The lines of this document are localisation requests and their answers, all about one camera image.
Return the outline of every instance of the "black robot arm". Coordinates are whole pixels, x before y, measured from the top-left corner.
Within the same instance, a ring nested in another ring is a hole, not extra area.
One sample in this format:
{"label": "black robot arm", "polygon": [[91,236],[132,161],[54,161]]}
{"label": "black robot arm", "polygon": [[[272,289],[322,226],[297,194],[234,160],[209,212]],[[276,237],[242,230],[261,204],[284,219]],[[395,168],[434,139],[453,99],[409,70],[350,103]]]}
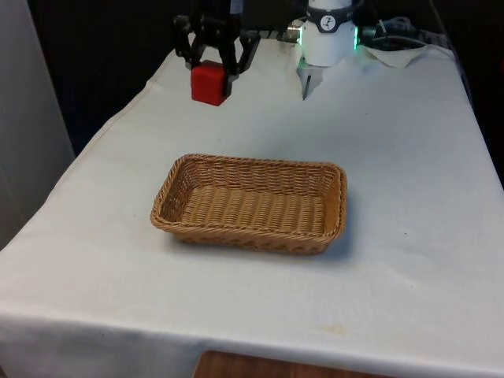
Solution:
{"label": "black robot arm", "polygon": [[[230,81],[245,72],[258,48],[259,33],[242,29],[243,0],[192,0],[189,16],[177,16],[173,20],[175,50],[183,57],[187,67],[201,64],[207,46],[218,49],[222,65]],[[195,38],[189,43],[189,34]],[[239,38],[243,53],[236,59],[235,41]]]}

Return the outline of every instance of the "stain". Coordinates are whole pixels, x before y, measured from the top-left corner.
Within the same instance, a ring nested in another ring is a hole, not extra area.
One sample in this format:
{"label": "stain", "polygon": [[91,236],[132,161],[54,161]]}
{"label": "stain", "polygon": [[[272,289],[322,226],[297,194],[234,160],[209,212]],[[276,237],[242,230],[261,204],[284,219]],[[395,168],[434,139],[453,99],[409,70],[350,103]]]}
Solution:
{"label": "stain", "polygon": [[333,325],[329,325],[327,327],[320,327],[319,329],[321,331],[324,331],[324,332],[327,332],[327,333],[330,333],[330,334],[336,335],[336,336],[344,336],[347,333],[347,330],[345,329],[345,327],[343,327],[342,324],[333,324]]}

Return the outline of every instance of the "table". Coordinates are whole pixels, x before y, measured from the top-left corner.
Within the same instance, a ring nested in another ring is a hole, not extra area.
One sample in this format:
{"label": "table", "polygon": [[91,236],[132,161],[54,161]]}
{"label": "table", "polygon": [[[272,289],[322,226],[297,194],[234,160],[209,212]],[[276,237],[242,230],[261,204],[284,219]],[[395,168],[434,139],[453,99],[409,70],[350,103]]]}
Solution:
{"label": "table", "polygon": [[[504,376],[504,196],[455,64],[356,53],[302,101],[294,55],[261,42],[214,108],[171,54],[103,126],[0,253],[9,378],[189,377],[205,350]],[[343,237],[313,258],[177,242],[149,214],[194,152],[341,165]]]}

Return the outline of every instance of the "rectangular basket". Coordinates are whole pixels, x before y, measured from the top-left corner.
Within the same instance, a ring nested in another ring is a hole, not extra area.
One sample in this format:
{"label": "rectangular basket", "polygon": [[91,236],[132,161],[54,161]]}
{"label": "rectangular basket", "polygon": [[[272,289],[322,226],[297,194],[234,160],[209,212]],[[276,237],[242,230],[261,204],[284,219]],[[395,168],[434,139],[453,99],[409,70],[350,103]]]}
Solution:
{"label": "rectangular basket", "polygon": [[346,214],[337,165],[189,154],[174,163],[150,219],[185,242],[309,255],[341,235]]}

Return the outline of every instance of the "basket rim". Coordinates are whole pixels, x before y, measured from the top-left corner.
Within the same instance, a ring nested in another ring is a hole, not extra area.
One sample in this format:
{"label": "basket rim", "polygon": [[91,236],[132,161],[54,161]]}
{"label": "basket rim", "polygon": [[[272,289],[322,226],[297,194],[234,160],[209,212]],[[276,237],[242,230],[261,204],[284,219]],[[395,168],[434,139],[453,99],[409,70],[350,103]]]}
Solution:
{"label": "basket rim", "polygon": [[[161,217],[161,208],[163,203],[168,196],[169,189],[172,186],[174,179],[179,173],[180,169],[183,167],[183,163],[188,160],[199,160],[199,161],[241,161],[243,163],[256,163],[256,164],[274,164],[278,166],[309,166],[314,168],[329,168],[339,175],[339,220],[338,223],[329,232],[299,232],[299,231],[282,231],[278,228],[258,228],[252,226],[238,226],[232,224],[217,224],[217,223],[192,223],[192,222],[171,222]],[[167,232],[194,232],[195,228],[198,228],[201,232],[218,232],[218,231],[228,231],[228,232],[239,232],[246,234],[246,232],[260,232],[268,235],[277,234],[281,236],[292,236],[292,237],[310,237],[313,240],[325,242],[328,240],[335,239],[338,237],[345,227],[346,217],[345,217],[345,207],[346,207],[346,193],[347,193],[347,175],[339,165],[331,162],[320,162],[320,161],[286,161],[286,160],[276,160],[276,159],[258,159],[251,157],[227,157],[224,155],[211,155],[211,154],[185,154],[179,157],[173,163],[172,168],[168,174],[168,177],[161,186],[161,189],[157,193],[154,200],[154,206],[150,213],[150,221],[156,227]]]}

